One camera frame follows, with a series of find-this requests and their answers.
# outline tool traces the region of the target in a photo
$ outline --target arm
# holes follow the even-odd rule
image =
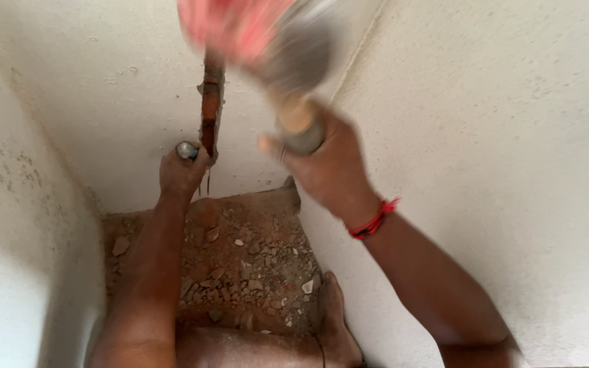
[[[205,149],[194,163],[174,151],[160,164],[160,199],[132,250],[110,305],[91,366],[172,368],[181,285],[185,215],[208,164]]]
[[[347,227],[362,227],[376,216],[381,199],[367,180],[352,127],[329,111],[323,115],[327,138],[309,157],[293,155],[265,136],[258,147],[282,160],[301,186]],[[515,346],[490,298],[459,264],[396,213],[364,245],[401,303],[435,339],[448,367],[506,367],[502,360],[487,365],[481,356],[494,352],[507,361]]]

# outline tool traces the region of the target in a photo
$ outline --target bare foot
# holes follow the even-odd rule
[[[344,297],[332,272],[324,274],[319,291],[318,338],[324,350],[327,368],[356,368],[363,363],[361,349],[344,324]]]

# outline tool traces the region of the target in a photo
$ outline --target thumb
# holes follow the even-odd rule
[[[292,161],[292,153],[288,151],[281,140],[268,134],[260,134],[258,136],[257,145],[258,150],[264,155],[274,159],[277,163],[290,168],[289,164]]]
[[[197,154],[197,158],[194,159],[192,168],[196,171],[204,172],[209,162],[210,156],[208,155],[208,151],[204,146],[199,147],[199,153]]]

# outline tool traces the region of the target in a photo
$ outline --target dirt floor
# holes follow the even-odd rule
[[[294,187],[191,205],[180,325],[309,335],[321,274],[297,217]],[[151,211],[104,219],[109,297]]]

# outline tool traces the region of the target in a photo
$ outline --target white wall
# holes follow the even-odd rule
[[[589,2],[390,0],[336,103],[376,188],[484,285],[531,365],[589,366]],[[441,367],[362,245],[303,206],[367,357]]]
[[[342,1],[348,55],[380,3]],[[161,155],[196,140],[201,120],[203,56],[183,40],[176,0],[0,0],[0,45],[34,116],[102,210],[151,208]],[[234,71],[226,79],[211,196],[280,187],[287,174],[255,148],[274,113],[251,81]]]
[[[81,367],[105,312],[94,206],[0,69],[0,367]]]

